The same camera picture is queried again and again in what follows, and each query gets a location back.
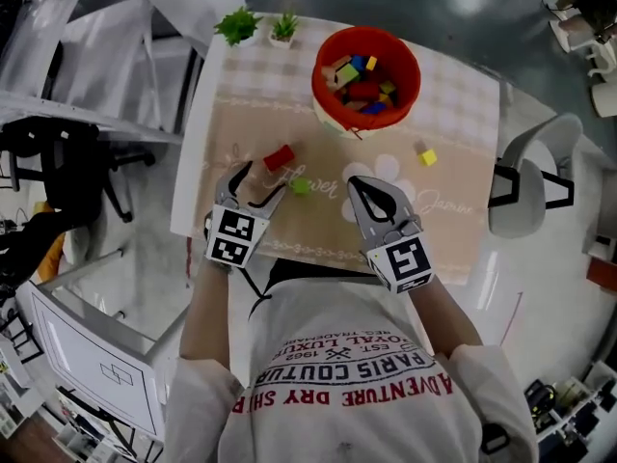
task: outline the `blue block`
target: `blue block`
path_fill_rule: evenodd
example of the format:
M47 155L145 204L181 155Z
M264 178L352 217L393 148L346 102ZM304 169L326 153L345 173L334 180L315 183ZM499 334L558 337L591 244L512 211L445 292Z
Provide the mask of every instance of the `blue block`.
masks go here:
M386 108L388 108L384 103L373 103L370 106L364 108L361 113L367 113L369 115L377 115L380 112L383 112Z
M351 65L358 72L362 72L364 70L364 57L360 55L354 55L351 59Z

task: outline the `plant pot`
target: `plant pot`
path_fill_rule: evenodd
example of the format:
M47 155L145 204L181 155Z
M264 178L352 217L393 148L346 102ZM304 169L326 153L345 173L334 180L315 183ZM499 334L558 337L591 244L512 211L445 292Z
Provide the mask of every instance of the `plant pot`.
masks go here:
M245 38L244 40L242 40L241 42L239 42L238 44L236 44L236 46L238 48L246 48L247 46L251 46L252 44L255 44L255 42L257 41L257 33L256 33L256 29L255 32L253 33L252 36L249 36L248 38Z
M291 48L291 43L293 43L294 36L295 35L292 35L291 38L289 38L289 41L279 41L274 37L273 33L270 33L270 35L268 36L268 41L275 48L282 48L284 50L288 50L289 48Z

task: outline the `gray floor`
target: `gray floor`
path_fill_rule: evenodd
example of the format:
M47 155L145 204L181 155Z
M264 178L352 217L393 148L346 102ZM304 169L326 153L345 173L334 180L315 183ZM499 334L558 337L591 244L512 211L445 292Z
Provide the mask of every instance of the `gray floor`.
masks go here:
M556 0L545 0L553 5ZM589 96L583 51L564 53L541 0L247 0L262 12L372 25L482 68L557 113L580 116L587 136L617 161L613 119L600 119Z

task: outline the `person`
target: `person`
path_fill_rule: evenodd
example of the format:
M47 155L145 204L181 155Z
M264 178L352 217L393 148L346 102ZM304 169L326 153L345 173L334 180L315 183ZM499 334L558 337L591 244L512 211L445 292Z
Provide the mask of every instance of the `person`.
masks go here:
M251 317L262 327L243 388L229 371L228 274L204 259L168 400L168 461L538 461L503 352L439 278L409 292L435 356L362 289L281 284Z

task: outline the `potted plant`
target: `potted plant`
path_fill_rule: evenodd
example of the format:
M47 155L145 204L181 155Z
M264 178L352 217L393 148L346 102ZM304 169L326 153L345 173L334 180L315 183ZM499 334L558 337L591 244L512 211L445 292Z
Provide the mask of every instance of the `potted plant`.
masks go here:
M272 27L268 40L277 48L289 49L293 43L293 35L298 27L298 17L292 12L284 13Z
M263 17L255 17L246 7L240 7L233 14L223 17L214 29L217 35L225 36L229 46L249 46L256 40L255 29Z

